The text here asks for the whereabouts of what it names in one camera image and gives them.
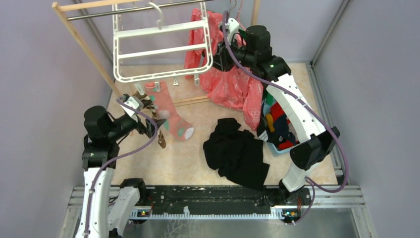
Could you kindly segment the brown striped sock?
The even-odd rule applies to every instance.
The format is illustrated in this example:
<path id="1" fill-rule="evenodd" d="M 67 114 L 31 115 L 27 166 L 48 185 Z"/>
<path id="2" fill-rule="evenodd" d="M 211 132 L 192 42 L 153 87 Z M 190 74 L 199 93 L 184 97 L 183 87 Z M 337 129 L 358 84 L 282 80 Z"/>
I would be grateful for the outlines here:
<path id="1" fill-rule="evenodd" d="M 148 96 L 145 93 L 142 94 L 142 93 L 139 93 L 139 92 L 134 93 L 134 96 L 139 98 L 146 105 L 146 109 L 150 110 L 150 112 L 152 113 L 152 118 L 154 119 L 154 121 L 156 123 L 158 123 L 156 107 L 154 106 L 151 97 Z M 160 129 L 158 130 L 157 140 L 158 140 L 159 146 L 162 149 L 165 149 L 166 148 L 166 140 L 165 140 L 165 137 L 164 137 L 164 135 L 163 135 L 163 133 Z"/>

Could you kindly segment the pink sock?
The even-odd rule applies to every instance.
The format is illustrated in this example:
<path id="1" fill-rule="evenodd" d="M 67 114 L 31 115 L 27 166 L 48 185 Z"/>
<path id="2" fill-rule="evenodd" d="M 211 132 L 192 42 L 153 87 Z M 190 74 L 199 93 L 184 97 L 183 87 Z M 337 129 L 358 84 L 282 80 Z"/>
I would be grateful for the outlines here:
<path id="1" fill-rule="evenodd" d="M 194 133 L 194 127 L 184 120 L 177 112 L 168 86 L 161 81 L 159 87 L 153 82 L 144 85 L 145 91 L 155 107 L 157 117 L 166 119 L 164 128 L 176 139 L 188 140 Z"/>

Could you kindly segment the beige and red animal sock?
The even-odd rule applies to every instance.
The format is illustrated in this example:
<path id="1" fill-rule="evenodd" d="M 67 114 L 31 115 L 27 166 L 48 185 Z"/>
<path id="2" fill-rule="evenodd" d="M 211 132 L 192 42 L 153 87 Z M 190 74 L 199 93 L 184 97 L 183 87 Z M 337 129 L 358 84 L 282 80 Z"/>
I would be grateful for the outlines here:
<path id="1" fill-rule="evenodd" d="M 276 121 L 279 117 L 285 115 L 284 110 L 282 109 L 282 107 L 279 105 L 278 102 L 276 102 L 275 104 L 273 104 L 270 108 L 270 114 L 273 118 L 273 121 Z"/>

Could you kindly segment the mustard yellow striped sock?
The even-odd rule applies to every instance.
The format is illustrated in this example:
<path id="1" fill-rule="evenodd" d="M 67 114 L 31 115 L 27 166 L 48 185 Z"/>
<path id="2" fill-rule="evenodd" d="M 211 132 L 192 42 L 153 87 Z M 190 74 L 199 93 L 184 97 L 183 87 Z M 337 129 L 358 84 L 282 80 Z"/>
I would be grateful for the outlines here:
<path id="1" fill-rule="evenodd" d="M 274 124 L 274 119 L 272 117 L 272 115 L 270 113 L 265 115 L 265 119 L 267 121 L 267 126 L 270 132 L 275 132 L 275 128 L 273 126 Z"/>

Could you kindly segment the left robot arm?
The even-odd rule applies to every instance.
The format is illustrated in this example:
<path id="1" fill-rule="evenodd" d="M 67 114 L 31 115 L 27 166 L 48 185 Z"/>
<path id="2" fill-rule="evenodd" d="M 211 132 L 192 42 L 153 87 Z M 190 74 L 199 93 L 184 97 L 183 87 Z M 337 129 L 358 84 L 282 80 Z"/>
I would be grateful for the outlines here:
<path id="1" fill-rule="evenodd" d="M 136 130 L 150 140 L 155 139 L 164 119 L 153 125 L 150 118 L 142 124 L 137 115 L 125 113 L 115 119 L 103 106 L 94 106 L 84 113 L 82 168 L 84 170 L 84 197 L 78 238 L 121 238 L 129 215 L 135 205 L 143 205 L 149 198 L 141 178 L 125 179 L 110 206 L 110 189 L 116 169 L 119 143 Z"/>

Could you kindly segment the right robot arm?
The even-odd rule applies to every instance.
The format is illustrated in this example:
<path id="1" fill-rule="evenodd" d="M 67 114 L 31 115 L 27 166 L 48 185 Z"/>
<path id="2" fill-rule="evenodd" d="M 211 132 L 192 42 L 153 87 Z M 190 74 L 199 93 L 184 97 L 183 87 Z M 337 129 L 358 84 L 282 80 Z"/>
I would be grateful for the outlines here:
<path id="1" fill-rule="evenodd" d="M 295 83 L 285 60 L 272 53 L 271 35 L 265 26 L 255 25 L 245 31 L 232 23 L 222 23 L 223 41 L 218 43 L 214 66 L 229 71 L 236 66 L 266 85 L 266 91 L 280 105 L 290 120 L 299 144 L 289 154 L 292 164 L 279 182 L 279 199 L 284 204 L 297 200 L 311 171 L 328 156 L 337 144 L 340 132 L 329 127 L 308 105 Z"/>

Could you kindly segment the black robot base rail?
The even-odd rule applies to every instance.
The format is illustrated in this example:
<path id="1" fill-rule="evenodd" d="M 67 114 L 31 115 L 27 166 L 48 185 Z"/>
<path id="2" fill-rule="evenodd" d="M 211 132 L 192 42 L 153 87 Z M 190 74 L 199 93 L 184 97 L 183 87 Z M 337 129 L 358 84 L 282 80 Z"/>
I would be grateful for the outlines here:
<path id="1" fill-rule="evenodd" d="M 74 188 L 70 208 L 81 208 L 82 224 L 112 227 L 126 221 L 147 220 L 276 220 L 296 225 L 317 209 L 365 208 L 358 186 L 338 193 L 305 186 L 295 198 L 281 201 L 277 186 L 256 191 L 236 185 L 146 185 L 121 188 L 112 185 L 89 199 L 85 188 Z"/>

